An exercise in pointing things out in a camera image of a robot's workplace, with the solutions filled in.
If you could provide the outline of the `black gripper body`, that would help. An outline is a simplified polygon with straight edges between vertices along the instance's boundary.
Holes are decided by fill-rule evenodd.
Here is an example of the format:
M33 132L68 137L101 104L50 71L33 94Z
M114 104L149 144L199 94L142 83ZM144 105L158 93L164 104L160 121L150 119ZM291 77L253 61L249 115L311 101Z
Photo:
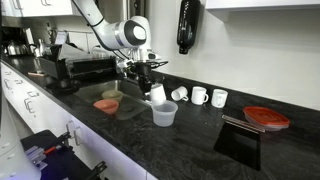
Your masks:
M135 62L129 66L129 72L135 75L141 92L145 94L151 91L151 87L154 84L152 70L166 64L167 61Z

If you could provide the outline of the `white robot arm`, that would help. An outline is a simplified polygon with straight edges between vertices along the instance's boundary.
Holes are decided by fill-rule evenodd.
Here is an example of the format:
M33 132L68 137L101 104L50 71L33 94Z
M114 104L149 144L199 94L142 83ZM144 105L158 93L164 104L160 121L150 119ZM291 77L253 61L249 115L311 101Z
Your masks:
M80 14L92 28L100 45L108 51L128 49L129 54L117 63L117 72L137 80L143 94L149 93L154 84L151 70L166 61L151 47L149 21L143 16L129 20L108 23L93 0L72 0Z

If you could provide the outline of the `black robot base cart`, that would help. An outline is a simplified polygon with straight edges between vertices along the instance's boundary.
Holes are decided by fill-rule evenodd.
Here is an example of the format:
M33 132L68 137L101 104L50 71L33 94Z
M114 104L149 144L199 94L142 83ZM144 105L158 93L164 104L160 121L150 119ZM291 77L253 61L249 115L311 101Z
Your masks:
M21 140L31 162L40 169L40 180L101 180L104 161L89 168L74 152L69 132L56 137L44 130Z

